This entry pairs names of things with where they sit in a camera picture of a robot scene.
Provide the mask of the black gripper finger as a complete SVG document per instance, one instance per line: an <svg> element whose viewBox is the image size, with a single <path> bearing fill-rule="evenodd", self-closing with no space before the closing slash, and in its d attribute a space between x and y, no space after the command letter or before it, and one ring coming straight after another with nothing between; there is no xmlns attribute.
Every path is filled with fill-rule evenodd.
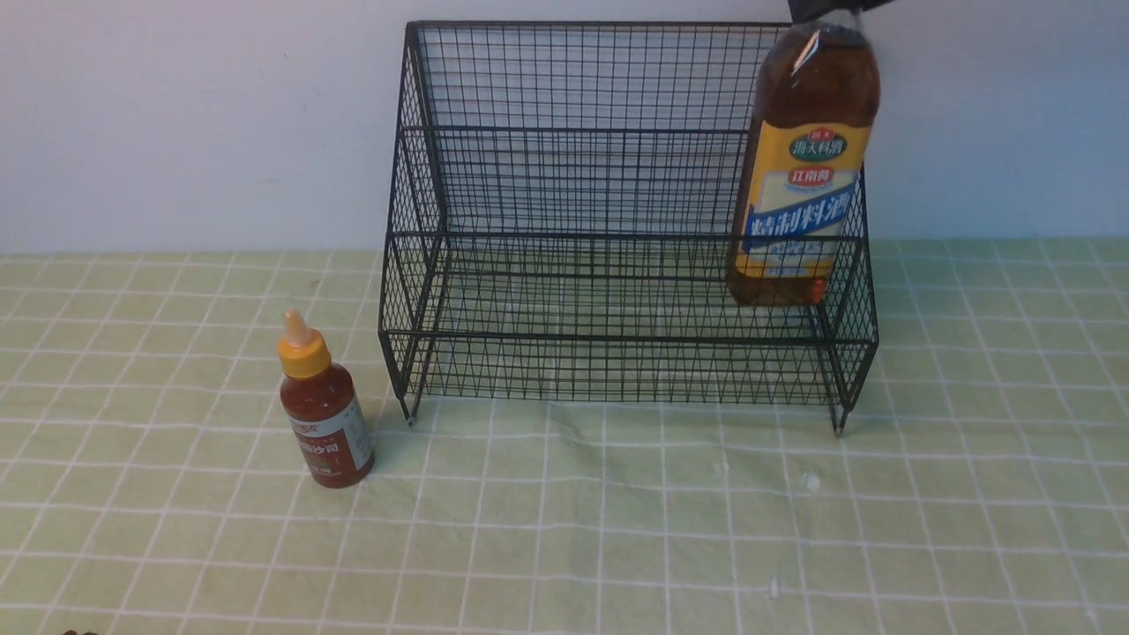
<svg viewBox="0 0 1129 635"><path fill-rule="evenodd" d="M793 24L814 23L835 11L864 14L874 11L890 0L788 0Z"/></svg>

